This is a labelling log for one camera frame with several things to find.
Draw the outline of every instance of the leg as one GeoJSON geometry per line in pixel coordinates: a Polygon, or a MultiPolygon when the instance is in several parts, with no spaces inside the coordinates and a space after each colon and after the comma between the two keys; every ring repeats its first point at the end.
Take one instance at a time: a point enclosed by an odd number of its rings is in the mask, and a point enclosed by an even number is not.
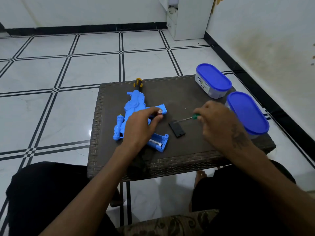
{"type": "MultiPolygon", "coordinates": [[[[279,163],[272,163],[292,182],[292,175],[279,163]]],[[[219,214],[209,224],[211,232],[220,234],[283,233],[286,228],[266,199],[260,186],[234,165],[215,171],[213,177],[199,181],[192,196],[192,210],[219,209],[219,214]]]]}
{"type": "MultiPolygon", "coordinates": [[[[54,162],[31,164],[12,177],[7,189],[9,235],[38,235],[86,186],[85,166],[54,162]]],[[[99,231],[117,234],[105,214],[99,231]]]]}

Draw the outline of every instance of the blue toy gun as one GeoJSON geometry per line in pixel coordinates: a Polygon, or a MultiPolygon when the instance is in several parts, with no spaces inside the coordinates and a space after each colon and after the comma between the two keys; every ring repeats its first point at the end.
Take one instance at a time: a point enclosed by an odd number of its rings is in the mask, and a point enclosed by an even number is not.
{"type": "MultiPolygon", "coordinates": [[[[124,132],[125,132],[125,125],[128,120],[128,117],[132,115],[133,112],[149,108],[146,107],[146,104],[144,103],[144,94],[141,93],[141,88],[143,86],[142,79],[137,78],[134,87],[135,90],[133,92],[127,92],[128,95],[131,96],[131,99],[126,103],[125,105],[125,116],[119,115],[117,116],[117,125],[114,127],[114,135],[113,139],[115,141],[118,141],[119,139],[124,138],[124,132]]],[[[162,114],[166,114],[166,108],[164,104],[161,104],[159,106],[156,106],[162,110],[162,114]]],[[[168,135],[158,135],[154,133],[150,140],[148,141],[147,145],[153,147],[154,149],[163,152],[164,148],[166,146],[168,140],[168,135]]]]}

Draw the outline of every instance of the cabinet drawer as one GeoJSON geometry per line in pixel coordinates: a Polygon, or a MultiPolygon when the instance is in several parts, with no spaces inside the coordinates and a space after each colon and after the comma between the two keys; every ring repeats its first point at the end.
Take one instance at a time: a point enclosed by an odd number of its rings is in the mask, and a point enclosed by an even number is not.
{"type": "Polygon", "coordinates": [[[160,0],[160,3],[164,7],[165,11],[168,9],[168,0],[160,0]]]}
{"type": "Polygon", "coordinates": [[[171,36],[175,38],[176,24],[174,24],[174,22],[171,20],[169,16],[167,16],[166,25],[168,31],[171,33],[171,36]]]}
{"type": "Polygon", "coordinates": [[[169,8],[167,11],[167,15],[171,18],[171,20],[175,24],[177,23],[177,14],[178,14],[178,10],[175,8],[169,8]]]}

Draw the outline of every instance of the blue plastic lid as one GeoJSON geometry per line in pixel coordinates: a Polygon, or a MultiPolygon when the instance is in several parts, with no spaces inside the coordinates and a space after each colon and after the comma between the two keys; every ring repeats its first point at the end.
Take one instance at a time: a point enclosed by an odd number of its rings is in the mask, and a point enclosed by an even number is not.
{"type": "Polygon", "coordinates": [[[225,92],[232,87],[231,81],[211,64],[200,64],[197,66],[196,71],[211,88],[217,91],[225,92]]]}
{"type": "Polygon", "coordinates": [[[269,123],[252,97],[246,93],[233,92],[226,100],[249,134],[262,135],[268,132],[269,123]]]}

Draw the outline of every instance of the brown table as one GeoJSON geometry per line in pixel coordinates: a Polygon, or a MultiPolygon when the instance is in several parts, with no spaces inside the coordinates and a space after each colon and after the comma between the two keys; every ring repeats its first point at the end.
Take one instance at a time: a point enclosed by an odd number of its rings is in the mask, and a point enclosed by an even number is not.
{"type": "MultiPolygon", "coordinates": [[[[143,81],[142,92],[147,107],[165,104],[167,114],[159,123],[156,133],[169,135],[165,150],[160,153],[145,146],[129,167],[123,181],[147,179],[189,171],[227,165],[230,162],[202,136],[202,127],[197,120],[181,122],[186,135],[176,138],[168,122],[190,117],[196,107],[211,98],[195,82],[194,75],[147,79],[143,81]]],[[[116,117],[124,115],[124,106],[133,91],[133,81],[101,84],[97,96],[89,149],[88,177],[94,177],[108,162],[116,146],[122,141],[113,140],[116,117]]],[[[226,96],[235,91],[232,88],[226,96]]],[[[225,103],[226,97],[214,99],[225,103]]],[[[268,134],[253,140],[266,154],[276,145],[268,134]]]]}

